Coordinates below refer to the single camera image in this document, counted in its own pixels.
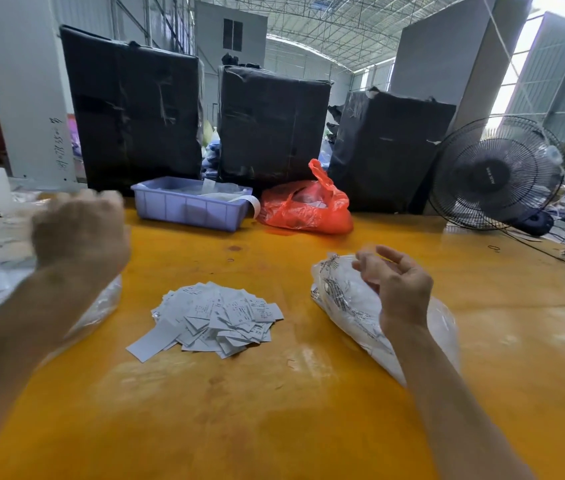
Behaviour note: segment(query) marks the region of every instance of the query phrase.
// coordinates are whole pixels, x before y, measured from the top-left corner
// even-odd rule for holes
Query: large black package
[[[331,83],[221,68],[219,177],[255,189],[313,179]]]
[[[157,177],[199,178],[197,57],[61,27],[87,184],[130,195]]]
[[[420,187],[455,111],[453,104],[434,100],[350,92],[328,170],[347,193],[349,208],[413,212],[410,203],[417,192],[426,193]]]

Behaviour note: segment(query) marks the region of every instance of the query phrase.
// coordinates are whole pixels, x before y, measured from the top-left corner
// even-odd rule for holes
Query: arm
[[[533,479],[431,337],[431,277],[402,253],[385,246],[376,252],[386,260],[361,252],[354,267],[380,296],[380,327],[394,346],[440,477]]]
[[[61,194],[32,241],[37,269],[0,306],[0,428],[40,361],[127,263],[122,200]]]

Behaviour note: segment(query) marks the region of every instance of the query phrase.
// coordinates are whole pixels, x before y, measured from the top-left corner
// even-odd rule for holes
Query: dark window
[[[242,51],[242,22],[234,22],[234,50]]]
[[[225,18],[224,24],[223,24],[223,48],[228,48],[229,50],[232,50],[231,47],[231,38],[232,38],[232,33],[234,31],[233,29],[233,24],[234,22],[232,20],[230,20],[229,18]],[[242,27],[240,27],[240,32],[241,32],[241,43],[242,43]]]

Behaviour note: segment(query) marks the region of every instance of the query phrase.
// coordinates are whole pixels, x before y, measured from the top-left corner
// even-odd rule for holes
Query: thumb
[[[368,283],[380,284],[391,276],[399,276],[393,271],[387,262],[374,253],[361,253],[360,260],[360,277]]]

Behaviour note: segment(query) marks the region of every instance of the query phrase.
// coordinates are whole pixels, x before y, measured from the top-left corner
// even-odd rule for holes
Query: purple plastic bin
[[[225,202],[178,191],[185,187],[202,186],[202,180],[178,177],[160,177],[132,185],[136,211],[143,219],[235,232],[251,204],[246,200]],[[245,195],[252,193],[249,187],[240,189],[246,191]]]

